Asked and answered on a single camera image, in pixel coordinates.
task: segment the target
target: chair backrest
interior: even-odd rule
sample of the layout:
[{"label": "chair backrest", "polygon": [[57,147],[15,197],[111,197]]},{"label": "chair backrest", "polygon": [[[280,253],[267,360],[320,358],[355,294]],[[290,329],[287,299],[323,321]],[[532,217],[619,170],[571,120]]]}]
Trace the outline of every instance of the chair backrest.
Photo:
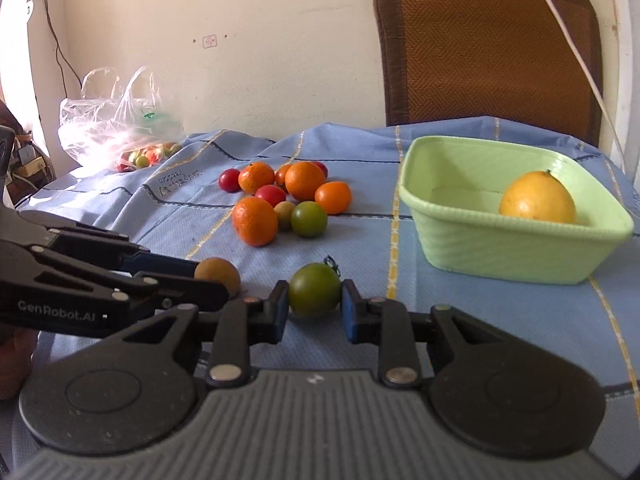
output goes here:
[{"label": "chair backrest", "polygon": [[[602,91],[589,0],[553,0]],[[386,123],[495,116],[597,145],[601,111],[544,0],[374,0]]]}]

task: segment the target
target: plastic bag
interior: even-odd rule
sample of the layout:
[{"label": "plastic bag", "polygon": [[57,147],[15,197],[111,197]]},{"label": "plastic bag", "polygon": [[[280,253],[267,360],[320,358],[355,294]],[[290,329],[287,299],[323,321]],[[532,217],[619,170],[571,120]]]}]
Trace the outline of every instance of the plastic bag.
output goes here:
[{"label": "plastic bag", "polygon": [[[113,74],[109,96],[87,97],[89,79]],[[147,96],[134,97],[133,85],[145,74]],[[113,68],[97,68],[82,82],[81,99],[60,103],[58,137],[62,148],[82,166],[130,171],[159,164],[180,149],[182,123],[174,103],[161,95],[158,76],[146,66],[133,75],[124,92]]]}]

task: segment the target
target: green tomato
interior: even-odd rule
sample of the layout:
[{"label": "green tomato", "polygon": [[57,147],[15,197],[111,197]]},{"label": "green tomato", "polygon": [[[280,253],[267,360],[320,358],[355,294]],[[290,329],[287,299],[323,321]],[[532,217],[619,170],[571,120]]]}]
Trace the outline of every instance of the green tomato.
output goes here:
[{"label": "green tomato", "polygon": [[316,202],[302,202],[291,213],[291,227],[304,238],[319,237],[326,230],[327,216]]},{"label": "green tomato", "polygon": [[308,264],[289,280],[289,306],[300,317],[321,317],[340,302],[340,277],[327,264]]},{"label": "green tomato", "polygon": [[165,142],[161,146],[162,156],[169,158],[172,155],[178,153],[181,149],[180,144],[176,144],[175,142]]},{"label": "green tomato", "polygon": [[145,155],[140,155],[137,159],[136,159],[136,168],[148,168],[149,166],[149,159],[147,156]]}]

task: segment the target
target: electrical wire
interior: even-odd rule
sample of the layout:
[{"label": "electrical wire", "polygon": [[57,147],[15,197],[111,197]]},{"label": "electrical wire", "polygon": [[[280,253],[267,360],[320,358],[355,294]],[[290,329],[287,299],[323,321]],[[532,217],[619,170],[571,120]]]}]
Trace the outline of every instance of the electrical wire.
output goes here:
[{"label": "electrical wire", "polygon": [[58,40],[58,35],[56,34],[56,31],[53,28],[53,24],[51,23],[51,15],[49,13],[49,0],[44,0],[44,10],[47,14],[47,24],[49,25],[49,30],[51,31],[51,35],[53,36],[53,39],[56,41],[56,63],[60,67],[60,74],[62,75],[62,86],[65,89],[65,97],[68,97],[68,93],[66,91],[65,71],[62,67],[62,63],[60,63],[60,58],[58,57],[58,54],[60,54],[60,57],[62,57],[66,65],[71,69],[71,72],[74,73],[74,76],[76,76],[76,79],[78,80],[78,84],[80,85],[81,88],[82,88],[82,81],[80,79],[80,76],[78,75],[78,72],[76,72],[76,70],[71,66],[71,63],[68,62],[68,60],[65,57],[65,54],[62,52],[62,49],[60,48],[60,41]]},{"label": "electrical wire", "polygon": [[0,453],[0,480],[4,480],[7,476],[9,476],[9,467]]},{"label": "electrical wire", "polygon": [[33,189],[35,189],[36,191],[39,191],[38,187],[33,182],[31,182],[30,180],[27,180],[23,176],[16,175],[16,174],[12,173],[11,174],[11,178],[17,178],[18,180],[23,181],[25,184],[29,184],[29,186],[33,187]]},{"label": "electrical wire", "polygon": [[596,82],[593,80],[593,77],[591,76],[591,72],[589,71],[587,64],[584,62],[584,59],[580,55],[578,48],[575,46],[574,40],[572,40],[571,34],[569,33],[569,30],[566,28],[566,25],[564,24],[564,20],[562,19],[562,16],[560,16],[558,9],[556,9],[556,6],[554,5],[552,0],[545,0],[545,1],[549,9],[551,10],[551,13],[553,14],[554,18],[556,19],[556,22],[558,22],[558,25],[560,26],[560,30],[562,30],[562,34],[564,35],[566,42],[571,48],[571,51],[574,53],[575,59],[577,59],[578,63],[580,64],[580,68],[582,69],[582,72],[584,72],[584,75],[586,76],[587,81],[589,82],[591,91],[593,92],[593,95],[596,98],[596,101],[598,102],[600,109],[602,110],[602,116],[605,118],[605,122],[607,123],[607,125],[609,126],[609,129],[611,130],[611,133],[613,134],[613,141],[616,145],[616,148],[620,152],[620,169],[622,170],[622,173],[626,174],[625,157],[624,157],[624,151],[622,150],[622,144],[620,143],[620,138],[618,137],[616,127],[613,125],[611,116],[607,112],[607,107],[604,104],[604,99],[602,98],[602,94],[600,93],[600,90],[598,89]]}]

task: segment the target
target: wall outlet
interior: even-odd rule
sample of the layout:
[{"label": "wall outlet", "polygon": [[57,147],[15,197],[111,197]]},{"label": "wall outlet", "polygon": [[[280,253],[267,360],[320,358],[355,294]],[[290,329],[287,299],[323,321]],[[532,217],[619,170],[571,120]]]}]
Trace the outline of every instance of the wall outlet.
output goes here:
[{"label": "wall outlet", "polygon": [[218,46],[218,38],[216,38],[215,34],[211,36],[205,36],[202,38],[202,46],[204,48],[211,48],[212,46]]}]

